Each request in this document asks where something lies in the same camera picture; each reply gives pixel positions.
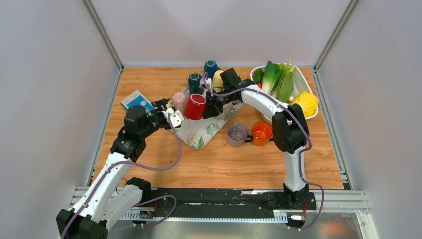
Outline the red mug black handle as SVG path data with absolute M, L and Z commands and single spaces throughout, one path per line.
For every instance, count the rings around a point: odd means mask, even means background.
M 206 107 L 207 101 L 204 96 L 196 93 L 190 94 L 183 114 L 189 120 L 201 120 Z

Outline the purple mug black handle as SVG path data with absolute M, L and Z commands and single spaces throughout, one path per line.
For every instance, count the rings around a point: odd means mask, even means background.
M 232 123 L 227 127 L 227 144 L 239 148 L 245 143 L 252 142 L 253 137 L 248 134 L 247 129 L 240 123 Z

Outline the orange mug black handle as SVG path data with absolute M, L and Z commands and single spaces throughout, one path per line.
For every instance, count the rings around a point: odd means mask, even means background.
M 258 122 L 252 127 L 252 143 L 255 146 L 265 146 L 272 139 L 273 131 L 269 124 Z

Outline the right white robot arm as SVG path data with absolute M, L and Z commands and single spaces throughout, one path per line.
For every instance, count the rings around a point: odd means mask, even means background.
M 304 152 L 312 146 L 309 130 L 298 104 L 289 105 L 264 92 L 251 79 L 241 79 L 233 68 L 221 73 L 223 88 L 218 93 L 206 82 L 208 74 L 203 73 L 208 103 L 205 116 L 214 117 L 222 113 L 223 105 L 239 100 L 249 104 L 272 121 L 272 139 L 283 153 L 285 181 L 284 202 L 290 208 L 297 208 L 309 192 L 304 174 Z

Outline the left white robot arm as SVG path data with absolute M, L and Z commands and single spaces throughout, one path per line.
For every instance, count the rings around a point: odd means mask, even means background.
M 126 110 L 124 126 L 99 175 L 72 208 L 62 209 L 56 217 L 62 239 L 106 239 L 131 207 L 150 204 L 150 183 L 139 178 L 130 180 L 116 197 L 112 195 L 132 166 L 139 166 L 137 160 L 146 148 L 146 138 L 161 128 L 174 130 L 180 126 L 183 118 L 168 102 L 166 98 L 152 102 L 149 113 L 141 105 Z

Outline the large floral cream mug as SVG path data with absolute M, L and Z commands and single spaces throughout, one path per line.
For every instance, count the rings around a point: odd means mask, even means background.
M 225 104 L 223 107 L 223 112 L 220 115 L 220 118 L 224 121 L 228 121 L 236 112 L 237 112 L 237 104 L 235 103 L 228 103 Z

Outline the pale yellow mug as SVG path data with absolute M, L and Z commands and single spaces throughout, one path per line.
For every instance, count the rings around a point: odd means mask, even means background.
M 217 70 L 212 79 L 212 89 L 217 93 L 224 88 L 224 82 L 221 77 L 221 73 L 223 73 L 223 70 Z

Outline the dark green faceted mug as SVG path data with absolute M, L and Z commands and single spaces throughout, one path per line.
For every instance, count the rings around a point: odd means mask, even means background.
M 201 87 L 202 77 L 199 73 L 193 72 L 188 76 L 188 88 L 190 94 L 202 95 L 204 89 Z

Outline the pink faceted mug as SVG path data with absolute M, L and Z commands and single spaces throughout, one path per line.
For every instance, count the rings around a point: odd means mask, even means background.
M 187 99 L 188 97 L 186 94 L 183 92 L 177 92 L 172 97 L 173 106 L 182 112 L 186 105 Z

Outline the dark blue faceted mug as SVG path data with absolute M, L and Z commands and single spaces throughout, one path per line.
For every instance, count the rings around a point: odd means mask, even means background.
M 208 78 L 213 78 L 215 73 L 220 70 L 215 60 L 209 59 L 204 63 L 204 72 L 207 73 Z

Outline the floral white serving tray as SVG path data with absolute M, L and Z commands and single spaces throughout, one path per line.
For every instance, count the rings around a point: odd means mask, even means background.
M 244 105 L 244 103 L 240 101 L 235 101 L 234 103 L 237 104 L 238 110 Z M 182 142 L 192 149 L 199 150 L 204 148 L 228 121 L 222 120 L 220 115 L 201 120 L 190 120 L 185 118 L 182 125 L 175 129 L 175 131 Z

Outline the green bok choy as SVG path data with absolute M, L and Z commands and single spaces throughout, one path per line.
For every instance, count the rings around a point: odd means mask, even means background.
M 258 80 L 258 83 L 262 83 L 262 91 L 279 101 L 289 103 L 288 98 L 294 88 L 292 78 L 295 67 L 296 65 L 290 60 L 287 63 L 274 63 L 268 60 L 265 71 L 256 71 L 254 78 Z

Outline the white vegetable tub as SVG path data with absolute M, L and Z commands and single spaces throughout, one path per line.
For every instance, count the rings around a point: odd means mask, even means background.
M 258 72 L 260 72 L 260 71 L 264 72 L 265 71 L 265 68 L 266 68 L 266 65 L 262 65 L 262 66 L 258 66 L 258 67 L 253 68 L 251 70 L 251 72 L 250 72 L 250 78 L 251 78 L 251 80 L 254 81 L 255 83 L 258 83 L 258 80 L 256 80 L 254 78 L 254 74 L 255 74 L 256 71 L 258 71 Z M 293 80 L 294 88 L 293 88 L 291 97 L 294 97 L 295 98 L 301 92 L 308 92 L 310 94 L 314 94 L 312 92 L 309 84 L 307 83 L 304 75 L 302 74 L 301 70 L 297 66 L 293 70 L 293 78 L 292 78 L 292 80 Z M 309 119 L 314 118 L 319 113 L 319 106 L 318 106 L 318 104 L 316 106 L 316 110 L 315 110 L 314 114 L 312 114 L 312 115 L 310 115 L 308 117 L 305 117 L 306 120 L 309 120 Z M 268 117 L 266 117 L 264 114 L 262 114 L 262 116 L 263 116 L 263 118 L 264 118 L 264 120 L 265 120 L 266 123 L 268 123 L 269 125 L 272 125 L 271 119 L 269 119 Z

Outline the yellow napa cabbage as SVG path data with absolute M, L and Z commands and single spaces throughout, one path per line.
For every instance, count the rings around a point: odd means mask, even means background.
M 319 99 L 312 93 L 302 91 L 294 97 L 292 104 L 298 104 L 305 118 L 315 115 L 318 111 Z

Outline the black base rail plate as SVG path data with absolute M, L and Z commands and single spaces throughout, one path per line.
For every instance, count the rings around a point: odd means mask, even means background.
M 148 199 L 152 202 L 143 206 L 145 211 L 172 218 L 273 219 L 274 212 L 317 209 L 313 193 L 294 202 L 280 190 L 156 188 L 142 201 Z

